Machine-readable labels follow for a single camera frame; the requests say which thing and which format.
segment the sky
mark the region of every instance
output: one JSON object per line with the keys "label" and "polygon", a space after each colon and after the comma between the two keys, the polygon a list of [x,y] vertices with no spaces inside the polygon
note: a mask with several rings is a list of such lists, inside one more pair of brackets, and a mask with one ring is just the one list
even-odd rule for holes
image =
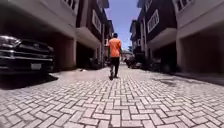
{"label": "sky", "polygon": [[137,19],[140,9],[137,8],[137,0],[109,0],[110,8],[106,9],[107,17],[112,20],[114,31],[118,33],[122,41],[122,49],[128,49],[131,45],[129,32],[131,22]]}

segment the paved driveway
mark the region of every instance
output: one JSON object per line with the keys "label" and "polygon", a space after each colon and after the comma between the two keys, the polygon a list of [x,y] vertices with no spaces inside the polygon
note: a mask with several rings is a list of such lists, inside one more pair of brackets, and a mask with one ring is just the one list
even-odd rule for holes
{"label": "paved driveway", "polygon": [[0,90],[5,128],[224,128],[224,87],[152,72],[55,74],[57,81]]}

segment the black car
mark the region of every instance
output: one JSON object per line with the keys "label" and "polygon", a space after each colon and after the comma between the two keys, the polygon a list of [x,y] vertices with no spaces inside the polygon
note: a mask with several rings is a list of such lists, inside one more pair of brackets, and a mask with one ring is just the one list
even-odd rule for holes
{"label": "black car", "polygon": [[53,51],[38,41],[0,36],[0,74],[51,72]]}

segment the person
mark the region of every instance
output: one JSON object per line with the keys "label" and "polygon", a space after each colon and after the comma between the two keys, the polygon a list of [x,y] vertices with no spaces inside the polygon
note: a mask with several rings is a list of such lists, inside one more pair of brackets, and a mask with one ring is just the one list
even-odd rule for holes
{"label": "person", "polygon": [[120,55],[121,55],[121,40],[118,39],[118,34],[114,33],[113,38],[109,41],[110,47],[110,78],[117,78],[118,69],[120,65]]}

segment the orange shirt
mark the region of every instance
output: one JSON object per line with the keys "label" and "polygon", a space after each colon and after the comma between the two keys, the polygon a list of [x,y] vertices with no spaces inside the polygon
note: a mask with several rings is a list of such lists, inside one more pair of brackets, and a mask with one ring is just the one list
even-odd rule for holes
{"label": "orange shirt", "polygon": [[120,57],[121,52],[121,40],[113,38],[109,41],[110,57]]}

